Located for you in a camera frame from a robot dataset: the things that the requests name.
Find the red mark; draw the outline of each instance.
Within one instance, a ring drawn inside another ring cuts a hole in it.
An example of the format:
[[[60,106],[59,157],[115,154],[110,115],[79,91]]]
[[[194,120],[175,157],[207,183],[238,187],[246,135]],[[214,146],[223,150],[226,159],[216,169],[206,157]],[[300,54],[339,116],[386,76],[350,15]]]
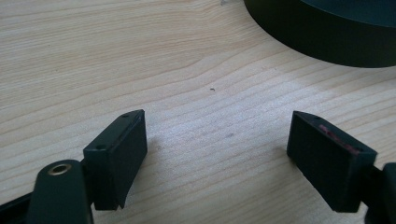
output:
[[[352,153],[353,155],[358,155],[361,151],[358,150],[357,148],[354,148],[353,146],[351,146],[350,144],[345,143],[343,140],[341,140],[337,135],[335,135],[335,133],[332,133],[328,128],[326,128],[325,126],[323,126],[322,124],[319,125],[319,128],[325,132],[327,135],[330,136],[330,138],[332,138],[336,143],[340,144],[343,148],[345,148],[346,150],[348,150],[350,153]]]

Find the light wood tabletop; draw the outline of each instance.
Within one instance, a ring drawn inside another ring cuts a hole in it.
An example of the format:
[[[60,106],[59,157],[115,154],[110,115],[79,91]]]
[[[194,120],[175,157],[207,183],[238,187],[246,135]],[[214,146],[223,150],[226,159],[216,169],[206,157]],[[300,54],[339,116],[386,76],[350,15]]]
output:
[[[396,67],[326,63],[257,25],[242,0],[0,2],[0,204],[122,113],[148,155],[126,207],[95,223],[363,223],[286,155],[293,110],[396,161]]]

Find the black round object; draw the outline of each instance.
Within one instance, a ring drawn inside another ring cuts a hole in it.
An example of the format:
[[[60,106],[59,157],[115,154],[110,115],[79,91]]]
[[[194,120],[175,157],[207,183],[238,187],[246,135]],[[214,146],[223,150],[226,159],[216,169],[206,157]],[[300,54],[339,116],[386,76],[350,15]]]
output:
[[[245,0],[253,19],[303,54],[356,67],[396,65],[396,0]]]

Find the black bracket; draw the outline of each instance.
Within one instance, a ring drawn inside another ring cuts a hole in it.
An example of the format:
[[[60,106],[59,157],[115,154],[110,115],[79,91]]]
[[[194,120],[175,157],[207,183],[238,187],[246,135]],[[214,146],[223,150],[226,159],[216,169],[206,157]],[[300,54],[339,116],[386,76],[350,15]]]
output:
[[[93,223],[92,203],[124,207],[147,151],[144,111],[123,114],[84,148],[82,162],[46,166],[32,193],[1,205],[0,223]]]
[[[327,120],[294,111],[288,155],[336,212],[368,207],[365,223],[396,224],[396,163],[374,167],[376,151]]]

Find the metal ring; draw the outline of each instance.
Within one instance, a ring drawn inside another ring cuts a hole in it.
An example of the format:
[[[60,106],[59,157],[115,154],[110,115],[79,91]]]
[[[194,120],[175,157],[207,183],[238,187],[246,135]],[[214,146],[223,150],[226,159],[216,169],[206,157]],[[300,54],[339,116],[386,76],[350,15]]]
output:
[[[62,175],[72,168],[72,165],[67,163],[58,164],[49,169],[49,175]]]

